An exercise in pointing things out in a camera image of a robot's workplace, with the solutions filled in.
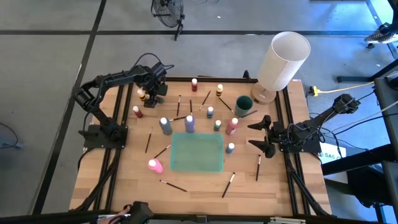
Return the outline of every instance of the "white bottle cap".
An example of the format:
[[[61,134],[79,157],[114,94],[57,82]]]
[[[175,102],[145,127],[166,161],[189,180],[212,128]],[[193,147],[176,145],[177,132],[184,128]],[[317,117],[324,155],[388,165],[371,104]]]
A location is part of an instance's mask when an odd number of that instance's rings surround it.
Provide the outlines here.
[[[232,124],[236,125],[238,123],[238,119],[237,118],[232,118]]]
[[[191,115],[187,116],[187,121],[188,121],[188,122],[192,122],[192,119],[193,119],[193,118],[192,118]]]
[[[166,118],[161,118],[161,119],[160,119],[160,122],[161,122],[162,124],[167,124],[167,119],[166,119]]]
[[[156,166],[156,161],[155,161],[154,159],[151,159],[151,160],[148,162],[148,165],[151,166],[151,167],[155,167],[155,166]]]

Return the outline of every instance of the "wooden tabletop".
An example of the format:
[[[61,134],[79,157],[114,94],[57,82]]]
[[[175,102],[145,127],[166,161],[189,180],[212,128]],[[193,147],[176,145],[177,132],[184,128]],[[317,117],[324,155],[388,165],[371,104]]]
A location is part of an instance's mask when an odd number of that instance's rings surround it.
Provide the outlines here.
[[[283,154],[279,151],[271,159],[266,159],[264,153],[248,143],[250,139],[264,139],[264,131],[247,128],[247,125],[260,122],[265,114],[269,114],[273,121],[277,121],[275,103],[269,105],[254,104],[252,110],[259,110],[239,120],[238,129],[233,136],[225,134],[227,122],[234,114],[216,97],[216,87],[219,83],[199,83],[198,91],[191,91],[189,82],[167,82],[169,91],[164,104],[157,104],[154,109],[144,108],[133,88],[131,107],[137,105],[144,113],[139,119],[129,110],[127,125],[129,133],[126,147],[122,150],[121,160],[116,180],[112,210],[120,211],[123,206],[139,200],[149,203],[154,213],[178,214],[209,214],[209,215],[292,215],[289,188]],[[223,83],[224,91],[221,98],[232,109],[237,97],[250,95],[253,84]],[[300,81],[292,81],[288,85],[289,97],[295,123],[309,119],[308,108],[304,97],[303,86]],[[199,111],[207,93],[211,91],[204,107]],[[106,93],[101,109],[111,116],[116,99],[117,88]],[[283,93],[280,91],[284,121],[287,125],[287,115],[284,108]],[[161,117],[176,118],[178,96],[181,97],[179,116],[190,114],[189,100],[193,103],[193,115],[196,119],[196,133],[218,133],[223,135],[224,147],[230,142],[235,144],[232,154],[224,152],[224,170],[219,174],[175,172],[170,170],[171,148],[158,157],[164,171],[156,174],[148,169],[147,163],[163,148],[171,144],[172,135],[166,136],[159,126]],[[213,119],[206,117],[207,107],[215,109]],[[213,130],[214,122],[222,122],[221,130]],[[184,120],[171,122],[173,132],[185,132]],[[153,127],[148,152],[145,153],[150,129]],[[256,182],[258,155],[261,154],[259,179]],[[103,161],[104,149],[95,149],[85,156],[75,184],[75,190],[70,208],[79,206],[92,191],[98,181]],[[318,159],[310,154],[300,154],[305,183],[317,202],[327,212],[331,212],[329,200],[323,180],[322,170]],[[225,198],[221,198],[223,191],[235,172],[235,178],[230,185]],[[159,182],[159,179],[177,185],[188,192],[175,189]],[[297,186],[296,195],[298,208],[301,213],[302,201]],[[103,191],[101,208],[104,207],[108,186]]]

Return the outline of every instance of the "white lamp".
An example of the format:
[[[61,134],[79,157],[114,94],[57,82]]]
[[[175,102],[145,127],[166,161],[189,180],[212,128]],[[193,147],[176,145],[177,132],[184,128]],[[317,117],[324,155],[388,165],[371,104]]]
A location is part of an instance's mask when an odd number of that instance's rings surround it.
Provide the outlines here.
[[[272,39],[262,63],[258,82],[251,90],[256,103],[268,104],[275,99],[310,55],[308,40],[295,32],[281,32]]]

